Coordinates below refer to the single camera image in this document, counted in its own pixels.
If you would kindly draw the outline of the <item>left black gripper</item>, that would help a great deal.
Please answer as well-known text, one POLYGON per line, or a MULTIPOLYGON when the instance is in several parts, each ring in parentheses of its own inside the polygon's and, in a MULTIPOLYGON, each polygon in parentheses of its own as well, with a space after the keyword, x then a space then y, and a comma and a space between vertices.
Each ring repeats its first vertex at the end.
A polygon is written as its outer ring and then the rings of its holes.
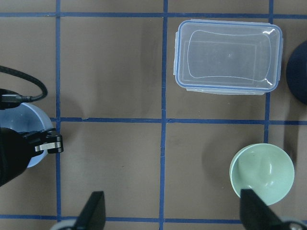
POLYGON ((3 186, 21 175, 30 160, 43 151, 48 154, 64 151, 63 138, 54 128, 48 130, 16 132, 0 129, 0 185, 3 186))

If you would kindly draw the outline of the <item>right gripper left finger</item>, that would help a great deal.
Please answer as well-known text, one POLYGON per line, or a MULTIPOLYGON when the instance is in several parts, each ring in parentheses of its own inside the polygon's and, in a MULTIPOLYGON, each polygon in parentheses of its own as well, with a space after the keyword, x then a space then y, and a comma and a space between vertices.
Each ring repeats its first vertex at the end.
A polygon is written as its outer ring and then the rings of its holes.
POLYGON ((92 192, 75 224, 75 230, 103 230, 106 224, 106 206, 103 191, 92 192))

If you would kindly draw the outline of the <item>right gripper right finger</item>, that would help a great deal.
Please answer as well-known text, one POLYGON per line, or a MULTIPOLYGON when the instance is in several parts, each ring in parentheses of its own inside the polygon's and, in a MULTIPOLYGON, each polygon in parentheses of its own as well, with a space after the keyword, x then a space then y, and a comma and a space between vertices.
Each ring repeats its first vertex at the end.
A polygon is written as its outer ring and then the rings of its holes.
POLYGON ((287 230, 283 222, 252 189, 240 191, 240 221, 246 230, 287 230))

